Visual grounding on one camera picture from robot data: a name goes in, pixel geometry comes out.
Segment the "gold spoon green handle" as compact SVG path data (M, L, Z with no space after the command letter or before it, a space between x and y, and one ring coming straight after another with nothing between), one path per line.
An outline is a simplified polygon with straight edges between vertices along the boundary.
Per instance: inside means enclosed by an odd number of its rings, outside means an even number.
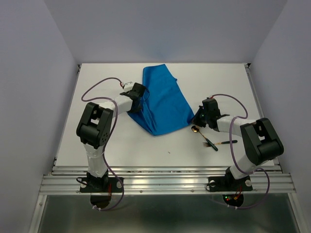
M191 127L191 130L194 132L194 133L199 133L205 140L204 142L204 146L205 147L211 147L213 148L215 151L218 151L219 149L208 139L206 138L199 130L198 127L196 127L195 125Z

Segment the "blue cloth napkin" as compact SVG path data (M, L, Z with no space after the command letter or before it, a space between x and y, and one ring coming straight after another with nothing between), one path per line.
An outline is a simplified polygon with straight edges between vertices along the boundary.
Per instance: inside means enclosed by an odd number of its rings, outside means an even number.
M172 133L191 124L194 113L165 64L145 67L142 84L148 94L142 101L142 109L128 114L134 122L153 136Z

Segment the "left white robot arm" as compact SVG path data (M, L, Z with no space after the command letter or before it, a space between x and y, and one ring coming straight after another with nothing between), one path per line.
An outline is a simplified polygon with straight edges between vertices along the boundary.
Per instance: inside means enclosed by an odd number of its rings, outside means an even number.
M84 193L104 192L109 187L108 167L104 162L104 149L115 128L119 114L136 113L142 109L143 96L147 88L139 83L121 84L123 92L114 99L103 97L105 102L97 104L82 98L85 109L78 123L76 134L84 145L88 170L86 177L77 178L80 191Z

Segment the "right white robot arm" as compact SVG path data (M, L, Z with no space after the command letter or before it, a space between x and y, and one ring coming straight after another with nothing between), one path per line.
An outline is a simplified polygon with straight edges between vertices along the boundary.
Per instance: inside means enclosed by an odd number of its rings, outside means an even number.
M283 144L269 119L248 120L221 114L213 98L202 101L191 122L196 127L209 126L217 132L239 136L243 142L245 154L239 160L234 158L234 164L223 176L208 178L206 189L209 192L251 191L250 175L265 162L284 153Z

